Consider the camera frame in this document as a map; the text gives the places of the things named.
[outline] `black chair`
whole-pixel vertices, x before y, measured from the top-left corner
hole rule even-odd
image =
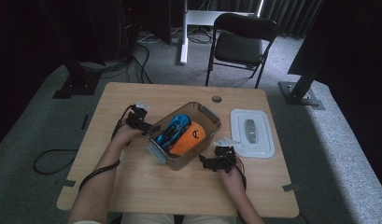
[[[274,21],[256,16],[242,16],[223,13],[214,21],[213,43],[211,45],[205,85],[208,86],[213,64],[253,71],[253,78],[261,66],[255,89],[261,80],[269,49],[277,37],[278,26]]]

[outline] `gray carpet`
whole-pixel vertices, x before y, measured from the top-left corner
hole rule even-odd
[[[205,39],[203,35],[192,36]],[[157,84],[204,86],[208,44],[190,42],[188,63],[178,65],[180,44],[145,40],[149,49],[146,71]],[[279,81],[297,81],[287,75],[302,40],[278,37],[272,46],[260,89],[267,94],[276,129],[296,191],[301,215],[265,218],[266,223],[382,223],[382,187],[349,128],[329,88],[314,82],[312,91],[325,110],[308,105],[287,105]],[[147,51],[137,47],[134,56],[144,63]],[[69,167],[55,175],[33,169],[36,157],[48,149],[78,148],[107,82],[139,82],[140,69],[132,62],[120,71],[104,73],[94,95],[73,95],[54,100],[68,74],[57,68],[40,87],[16,125],[0,145],[0,223],[65,223],[68,212],[56,207]],[[253,88],[249,72],[216,66],[210,86]],[[54,170],[71,161],[76,152],[43,157],[38,168]]]

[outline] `white desk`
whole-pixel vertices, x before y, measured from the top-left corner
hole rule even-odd
[[[214,20],[226,11],[188,10],[188,0],[184,0],[184,34],[182,38],[181,63],[186,64],[188,58],[188,25],[214,25]],[[235,12],[240,15],[256,15],[255,13]]]

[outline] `blue object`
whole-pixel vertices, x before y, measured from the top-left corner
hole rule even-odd
[[[173,147],[177,140],[190,126],[191,119],[187,115],[175,115],[164,131],[156,137],[156,143],[163,150],[168,150]]]

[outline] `orange object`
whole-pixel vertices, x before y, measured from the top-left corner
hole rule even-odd
[[[200,124],[192,121],[188,130],[182,134],[182,136],[170,149],[170,153],[177,156],[182,156],[204,138],[205,129]]]

